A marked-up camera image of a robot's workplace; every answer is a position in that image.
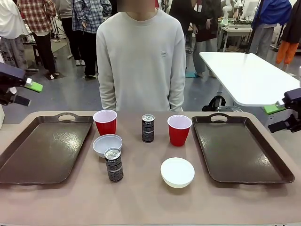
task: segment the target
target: bowl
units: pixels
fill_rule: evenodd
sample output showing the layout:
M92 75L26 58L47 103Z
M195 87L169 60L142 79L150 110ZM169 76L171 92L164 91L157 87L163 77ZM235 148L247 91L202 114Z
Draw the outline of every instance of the bowl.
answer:
M170 158L161 165L161 176L165 183L173 188L183 188L191 183L194 178L192 164L182 158Z
M122 139L115 134L106 134L97 138L93 143L93 149L99 157L104 158L104 153L110 148L122 148Z

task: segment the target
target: can lid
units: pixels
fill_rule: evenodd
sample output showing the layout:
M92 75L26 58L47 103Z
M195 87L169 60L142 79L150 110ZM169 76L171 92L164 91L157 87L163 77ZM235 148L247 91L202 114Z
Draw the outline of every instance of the can lid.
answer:
M121 156L121 151L118 148L110 148L105 151L104 157L108 160L115 160Z
M143 121L153 121L153 120L155 120L155 116L153 116L152 114L145 114L144 116L142 116L142 120Z

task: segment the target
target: brown tabletop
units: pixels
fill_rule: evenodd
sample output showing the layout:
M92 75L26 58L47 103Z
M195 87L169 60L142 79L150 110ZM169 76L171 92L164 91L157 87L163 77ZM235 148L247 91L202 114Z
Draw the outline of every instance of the brown tabletop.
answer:
M0 130L0 153L37 116ZM74 112L93 115L93 112ZM208 176L197 140L190 131L186 145L169 143L167 119L172 113L154 113L155 140L141 138L139 113L118 113L117 134L123 138L124 178L108 179L104 159L93 151L99 136L95 125L84 143L71 176L52 186L0 186L0 222L20 225L116 224L279 224L301 221L301 171L259 121L251 118L295 175L292 184L280 186L224 185ZM189 117L209 115L184 112ZM183 189L165 184L160 166L181 157L195 169L192 183Z

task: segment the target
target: tray rim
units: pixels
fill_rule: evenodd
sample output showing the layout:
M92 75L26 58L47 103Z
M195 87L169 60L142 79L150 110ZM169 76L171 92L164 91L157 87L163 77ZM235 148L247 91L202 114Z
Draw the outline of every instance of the tray rim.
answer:
M201 123L201 122L197 122L197 118L212 118L214 116L224 116L224 117L227 117L227 118L230 117L230 118L246 118L246 119L248 119L252 123L252 125L257 129L257 131L260 132L260 134L263 136L263 138L265 139L265 141L267 143L269 143L269 145L270 145L270 142L266 139L266 137L262 134L262 132L260 131L260 129L254 124L254 122L252 121L252 119L250 117L248 117L248 116L231 116L231 115L228 115L228 114L225 114L225 113L212 113L212 114L210 114L208 116L193 116L191 118L192 125L193 125L194 131L195 131L195 133L197 135L197 138L198 138L198 143L199 143L199 146L200 146L201 151L202 151L202 156L203 156L204 161L206 163L206 168L208 170L208 174L209 174L209 176L210 176L210 178L212 180L214 180L214 181L216 181L218 183L225 183L225 184L245 184L245 185L279 185L279 184L289 184L289 183L294 182L295 175L289 169L289 167L287 166L287 164L282 160L282 158L279 156L279 154L277 153L277 151L275 150L275 148L272 145L270 145L271 148L274 150L275 154L279 157L279 159L282 161L283 165L285 165L287 167L287 169L289 170L290 174L292 175L292 177L293 177L292 180L290 180L290 181L275 181L275 182L264 182L264 181L258 181L258 182L247 182L247 181L244 181L244 182L238 182L238 181L222 181L222 180L218 180L218 179L214 178L214 176L210 172L210 169L209 169L209 166L208 166L208 162L207 162L207 158L205 157L205 154L204 154L204 151L203 151L204 146L203 146L202 142L200 141L200 136L199 136L199 134L197 133L197 130L196 130L196 124L197 123ZM212 123L221 123L221 122L226 123L224 121L215 121L215 122L212 122Z
M74 120L74 121L71 121L71 120L59 120L58 118L60 117L60 116L64 116L64 115L70 115L70 116L73 116L73 117L75 117L76 119L82 119L82 118L87 118L88 119L88 121L76 121L76 120ZM65 123L87 123L87 124L90 124L89 125L89 128L87 129L87 134L86 134L86 136L85 136L85 139L83 139L83 141L82 141L82 143L81 143L81 145L80 145L80 148L79 148L79 151L78 151L78 153L77 153L77 155L76 155L76 158L75 158L75 161L74 161L74 164L72 165L72 167L70 167L70 170L69 170L69 172L68 172L68 175L66 176L66 178L64 178L64 179L62 179L61 181L59 181L59 182L55 182L55 183L53 183L53 182L41 182L41 183L36 183L36 182L34 182L34 183L32 183L32 182L30 182L30 183L28 183L28 182L25 182L25 183L10 183L10 182L2 182L2 181L0 181L0 185L21 185L21 186L30 186L30 185L55 185L55 184L60 184L60 183L62 183L62 182L64 182L69 176L70 176L70 174L71 174L71 172L72 172L72 169L73 169L73 167L74 167L74 165L75 165L75 163L76 163L76 161L77 161L77 158L78 158L78 156L79 156L79 153L81 152L81 149L82 149L82 146L83 146L83 144L84 144L84 142L85 142L85 140L87 139L87 137L88 137L88 135L89 135L89 133L90 133L90 130L91 130L91 127L92 127L92 125L93 125L93 123L94 123L94 120L93 120L93 117L92 116L79 116L79 115L77 115L77 114L74 114L74 113L71 113L71 112L63 112L63 113L59 113L59 114L57 114L57 115L39 115L39 116L36 116L36 117L34 117L32 120L31 120L31 122L30 123L28 123L27 125L26 125L26 127L18 134L18 136L7 146L7 148L5 148L5 150L0 154L0 157L2 156L2 155L5 155L8 151L9 151L9 148L11 147L11 145L13 145L13 143L14 142L16 142L16 140L18 140L18 139L21 139L21 136L23 135L23 133L24 133L24 131L25 130L27 130L33 123L35 123L35 121L38 121L39 119L41 119L41 118L44 118L44 117L49 117L49 118L55 118L55 117L57 117L57 119L56 120L54 120L54 121L46 121L46 122L42 122L42 123L60 123L60 122L65 122Z

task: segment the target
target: plaid shirt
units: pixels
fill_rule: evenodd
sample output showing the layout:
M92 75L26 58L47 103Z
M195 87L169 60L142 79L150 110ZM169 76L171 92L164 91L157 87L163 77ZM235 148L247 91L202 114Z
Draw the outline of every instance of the plaid shirt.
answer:
M111 14L109 0L72 0L72 21L74 31L96 33L103 18Z
M18 7L34 33L51 31L50 17L56 16L52 0L18 0Z

